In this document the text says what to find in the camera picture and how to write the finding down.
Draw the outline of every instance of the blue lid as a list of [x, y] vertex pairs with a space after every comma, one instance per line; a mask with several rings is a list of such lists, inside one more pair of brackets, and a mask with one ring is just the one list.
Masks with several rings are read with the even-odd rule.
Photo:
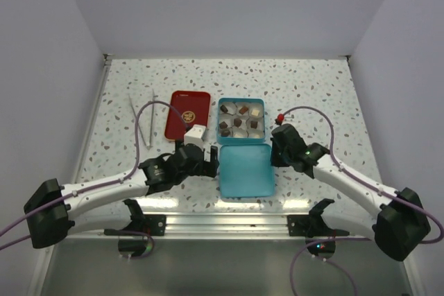
[[275, 193], [275, 174], [267, 144], [222, 146], [219, 188], [225, 198], [269, 197]]

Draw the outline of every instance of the gray wall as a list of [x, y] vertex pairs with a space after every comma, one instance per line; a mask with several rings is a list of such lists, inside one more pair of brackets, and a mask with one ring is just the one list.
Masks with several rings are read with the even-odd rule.
[[[70, 179], [102, 56], [74, 0], [0, 0], [0, 229], [51, 177]], [[0, 244], [26, 234], [22, 224]], [[2, 295], [23, 295], [37, 251], [0, 252]]]
[[76, 0], [120, 56], [351, 54], [383, 0]]
[[[443, 22], [443, 0], [385, 0], [351, 61], [384, 181], [417, 190], [441, 221]], [[442, 295], [444, 243], [420, 246], [415, 253], [427, 294]]]

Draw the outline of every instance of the speckled table surface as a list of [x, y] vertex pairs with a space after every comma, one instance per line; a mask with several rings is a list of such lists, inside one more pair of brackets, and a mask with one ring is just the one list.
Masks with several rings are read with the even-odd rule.
[[[150, 88], [156, 99], [169, 102], [175, 90], [211, 94], [207, 144], [216, 144], [216, 104], [220, 97], [262, 98], [266, 108], [266, 142], [276, 115], [296, 105], [324, 111], [336, 130], [336, 154], [346, 164], [379, 180], [375, 158], [345, 60], [289, 59], [150, 59], [113, 60], [78, 181], [96, 180], [134, 164], [133, 113], [128, 94], [138, 101]], [[153, 147], [141, 148], [141, 159], [173, 151], [164, 138], [168, 110], [155, 106]], [[329, 129], [322, 117], [308, 111], [290, 118], [307, 143], [327, 146]], [[348, 211], [359, 211], [353, 201], [317, 180], [290, 168], [275, 168], [275, 195], [269, 198], [226, 200], [217, 178], [188, 177], [170, 191], [140, 198], [144, 211], [176, 213], [307, 212], [323, 198], [333, 198]]]

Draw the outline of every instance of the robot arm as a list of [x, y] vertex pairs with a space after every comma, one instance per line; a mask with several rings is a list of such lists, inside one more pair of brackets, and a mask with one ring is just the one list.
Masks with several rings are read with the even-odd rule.
[[[137, 201], [129, 198], [168, 191], [188, 176], [216, 177], [218, 149], [211, 146], [210, 161], [205, 161], [204, 135], [205, 126], [195, 125], [185, 134], [183, 143], [176, 142], [173, 154], [147, 159], [129, 178], [127, 175], [132, 171], [62, 186], [55, 179], [47, 180], [25, 204], [25, 213], [57, 198], [64, 200], [26, 219], [33, 247], [47, 247], [60, 242], [68, 234], [87, 230], [144, 232], [147, 224], [145, 216]], [[115, 180], [121, 181], [102, 186]]]
[[[333, 200], [324, 199], [318, 207], [315, 206], [310, 211], [311, 227], [315, 225], [318, 229], [342, 229], [365, 236], [375, 241], [384, 253], [397, 261], [403, 261], [430, 232], [430, 225], [424, 214], [380, 194], [383, 191], [422, 208], [418, 195], [411, 189], [398, 191], [375, 182], [337, 159], [334, 161], [327, 148], [318, 143], [306, 145], [291, 124], [281, 125], [271, 134], [273, 166], [291, 166], [297, 172], [333, 186], [368, 213], [364, 217], [353, 216], [339, 211]], [[371, 191], [352, 179], [342, 168], [352, 171], [357, 178], [373, 185], [379, 192]]]

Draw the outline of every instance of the cable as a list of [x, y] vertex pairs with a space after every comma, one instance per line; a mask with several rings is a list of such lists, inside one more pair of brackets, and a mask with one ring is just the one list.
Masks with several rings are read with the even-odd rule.
[[[439, 220], [437, 218], [435, 218], [433, 215], [431, 215], [428, 211], [425, 211], [424, 209], [422, 209], [421, 207], [418, 207], [414, 204], [411, 204], [410, 202], [407, 202], [406, 200], [400, 199], [398, 197], [395, 197], [394, 195], [388, 194], [387, 192], [384, 191], [380, 191], [377, 187], [373, 186], [372, 184], [367, 183], [365, 180], [362, 180], [361, 178], [357, 177], [355, 174], [353, 174], [352, 172], [350, 172], [348, 169], [344, 168], [338, 161], [338, 159], [336, 158], [336, 156], [334, 155], [334, 127], [333, 127], [333, 123], [330, 120], [330, 118], [328, 118], [328, 116], [326, 114], [324, 114], [322, 111], [320, 111], [319, 109], [316, 109], [315, 107], [309, 107], [306, 105], [301, 105], [298, 107], [292, 107], [291, 109], [288, 109], [286, 112], [284, 112], [281, 115], [279, 115], [277, 117], [278, 120], [282, 120], [285, 115], [289, 114], [290, 112], [294, 111], [294, 110], [301, 110], [301, 109], [306, 109], [306, 110], [311, 110], [311, 111], [315, 111], [318, 114], [320, 114], [328, 123], [329, 127], [330, 127], [330, 133], [331, 133], [331, 137], [330, 137], [330, 156], [332, 157], [333, 162], [336, 164], [336, 166], [343, 171], [348, 177], [352, 178], [353, 180], [355, 180], [356, 182], [364, 185], [366, 188], [375, 191], [377, 193], [380, 193], [381, 195], [385, 196], [386, 198], [392, 199], [396, 202], [399, 202], [401, 204], [405, 204], [406, 206], [408, 206], [409, 208], [412, 208], [416, 211], [419, 211], [420, 213], [426, 215], [428, 218], [430, 218], [431, 220], [433, 220], [436, 225], [439, 228], [439, 236], [427, 241], [421, 241], [420, 244], [434, 244], [437, 243], [441, 240], [443, 240], [444, 238], [444, 227], [441, 224], [441, 222], [439, 222]], [[293, 269], [294, 269], [294, 264], [296, 262], [296, 259], [300, 256], [300, 254], [307, 249], [308, 247], [318, 244], [318, 243], [323, 243], [323, 242], [332, 242], [332, 241], [368, 241], [367, 238], [353, 238], [353, 237], [341, 237], [341, 238], [329, 238], [326, 240], [321, 240], [321, 241], [314, 241], [311, 243], [308, 243], [306, 246], [302, 247], [301, 250], [298, 251], [298, 253], [295, 254], [295, 256], [293, 257], [293, 260], [291, 261], [291, 265], [290, 265], [290, 284], [291, 284], [291, 289], [293, 291], [293, 294], [295, 296], [298, 296], [298, 293], [296, 292], [296, 288], [294, 286], [294, 280], [293, 280]], [[353, 281], [353, 278], [351, 277], [351, 275], [345, 270], [343, 269], [341, 266], [339, 266], [337, 263], [334, 263], [332, 261], [326, 261], [328, 263], [330, 263], [331, 265], [333, 265], [334, 267], [342, 270], [348, 277], [348, 279], [351, 281], [352, 285], [353, 285], [353, 291], [355, 293], [355, 296], [357, 295], [357, 287], [356, 287], [356, 283]]]
[[[172, 105], [165, 103], [163, 101], [149, 101], [147, 102], [145, 105], [143, 105], [140, 110], [138, 111], [137, 115], [136, 115], [136, 119], [135, 119], [135, 126], [134, 126], [134, 133], [135, 133], [135, 146], [136, 146], [136, 160], [135, 160], [135, 164], [133, 166], [133, 169], [125, 176], [123, 177], [123, 181], [127, 180], [128, 178], [131, 178], [135, 172], [137, 171], [137, 167], [139, 166], [139, 161], [140, 161], [140, 147], [139, 147], [139, 131], [138, 131], [138, 125], [139, 125], [139, 120], [140, 120], [140, 116], [142, 115], [142, 112], [150, 105], [152, 104], [163, 104], [166, 105], [167, 107], [170, 108], [170, 110], [173, 110], [180, 118], [180, 120], [182, 121], [185, 129], [188, 129], [188, 125], [187, 123], [185, 123], [184, 119], [182, 118], [182, 115], [180, 114], [180, 112]], [[78, 190], [77, 193], [84, 193], [84, 192], [88, 192], [91, 190], [95, 190], [95, 189], [99, 189], [101, 187], [105, 187], [105, 186], [109, 186], [109, 185], [114, 185], [114, 184], [118, 184], [120, 183], [121, 180], [120, 179], [116, 179], [116, 180], [110, 180], [108, 182], [104, 182], [104, 183], [100, 183], [100, 184], [96, 184], [96, 185], [92, 185], [89, 187], [86, 187], [84, 189]], [[66, 199], [69, 199], [71, 197], [73, 197], [73, 193], [69, 193], [67, 195], [64, 195], [60, 198], [57, 198], [55, 200], [52, 200], [32, 211], [30, 211], [29, 213], [23, 215], [21, 218], [17, 219], [16, 221], [14, 221], [13, 223], [11, 223], [10, 225], [7, 225], [5, 228], [3, 228], [0, 231], [0, 237], [2, 237], [4, 234], [6, 234], [7, 232], [9, 232], [13, 227], [17, 226], [18, 224], [20, 224], [21, 222], [25, 221], [27, 218], [30, 218], [31, 216], [33, 216], [34, 214], [45, 210], [48, 207], [51, 207], [55, 204], [58, 204], [59, 202], [63, 202]]]
[[4, 250], [4, 249], [6, 249], [6, 248], [8, 248], [8, 247], [10, 247], [10, 246], [13, 246], [13, 245], [15, 245], [15, 244], [18, 244], [18, 243], [20, 243], [20, 242], [23, 242], [23, 241], [25, 241], [26, 239], [30, 239], [30, 238], [31, 238], [31, 235], [23, 236], [23, 237], [20, 237], [20, 238], [16, 239], [15, 241], [12, 241], [12, 242], [6, 243], [5, 245], [0, 246], [0, 251]]
[[[316, 245], [319, 243], [335, 242], [335, 241], [369, 241], [369, 239], [368, 238], [353, 238], [353, 237], [326, 238], [326, 239], [317, 239], [315, 241], [312, 241], [312, 242], [302, 246], [302, 248], [294, 255], [293, 260], [291, 260], [291, 265], [290, 265], [290, 284], [291, 284], [291, 290], [293, 291], [294, 296], [299, 296], [298, 292], [296, 291], [296, 287], [295, 287], [294, 279], [293, 279], [294, 264], [296, 263], [296, 260], [298, 260], [298, 257], [310, 246], [313, 246], [313, 245]], [[325, 260], [325, 262], [340, 269], [347, 276], [347, 278], [350, 280], [350, 282], [352, 284], [353, 293], [355, 296], [357, 296], [358, 295], [358, 287], [357, 287], [355, 281], [353, 280], [351, 274], [347, 270], [345, 270], [344, 268], [342, 268], [340, 265], [338, 265], [337, 263], [335, 263], [333, 261]]]
[[395, 197], [394, 195], [391, 195], [387, 192], [384, 191], [380, 191], [376, 186], [373, 186], [372, 184], [367, 183], [365, 180], [362, 180], [361, 178], [357, 177], [356, 175], [354, 175], [353, 173], [351, 173], [348, 169], [344, 168], [338, 161], [338, 159], [336, 158], [335, 154], [334, 154], [334, 150], [333, 150], [333, 145], [334, 145], [334, 128], [333, 128], [333, 123], [330, 120], [330, 118], [328, 118], [328, 116], [326, 114], [324, 114], [322, 111], [316, 109], [315, 107], [308, 107], [308, 106], [300, 106], [300, 107], [292, 107], [291, 109], [288, 109], [286, 112], [283, 113], [283, 116], [285, 116], [286, 114], [294, 111], [294, 110], [298, 110], [298, 109], [308, 109], [308, 110], [312, 110], [315, 111], [317, 113], [319, 113], [322, 117], [325, 118], [325, 120], [327, 121], [329, 127], [330, 127], [330, 132], [332, 133], [332, 136], [330, 137], [330, 156], [332, 157], [333, 162], [336, 164], [336, 166], [343, 171], [348, 177], [352, 178], [353, 180], [355, 180], [356, 182], [364, 185], [367, 189], [370, 189], [372, 191], [377, 192], [378, 194], [381, 194], [382, 196], [392, 199], [396, 202], [399, 202], [401, 204], [404, 204], [406, 206], [408, 206], [409, 208], [412, 208], [416, 211], [419, 211], [420, 213], [426, 215], [428, 218], [430, 218], [433, 222], [436, 223], [436, 225], [439, 228], [439, 236], [433, 239], [429, 239], [427, 241], [422, 241], [420, 242], [420, 244], [434, 244], [437, 242], [440, 242], [441, 240], [443, 240], [444, 238], [444, 226], [441, 224], [441, 222], [439, 222], [439, 220], [437, 218], [435, 218], [431, 213], [429, 213], [428, 211], [424, 210], [421, 207], [416, 206], [415, 204], [411, 204], [410, 202], [407, 202], [406, 200], [403, 200], [401, 198]]
[[127, 234], [127, 235], [134, 235], [134, 236], [143, 236], [143, 237], [148, 237], [148, 240], [151, 242], [151, 249], [149, 249], [149, 244], [146, 246], [146, 250], [143, 254], [141, 254], [140, 256], [131, 256], [130, 254], [128, 256], [124, 256], [122, 255], [123, 258], [127, 258], [127, 259], [143, 259], [148, 257], [149, 255], [151, 255], [154, 251], [154, 247], [155, 247], [155, 241], [154, 238], [151, 237], [150, 234], [148, 234], [147, 232], [131, 232], [131, 231], [126, 231], [126, 230], [119, 230], [120, 233], [122, 234]]

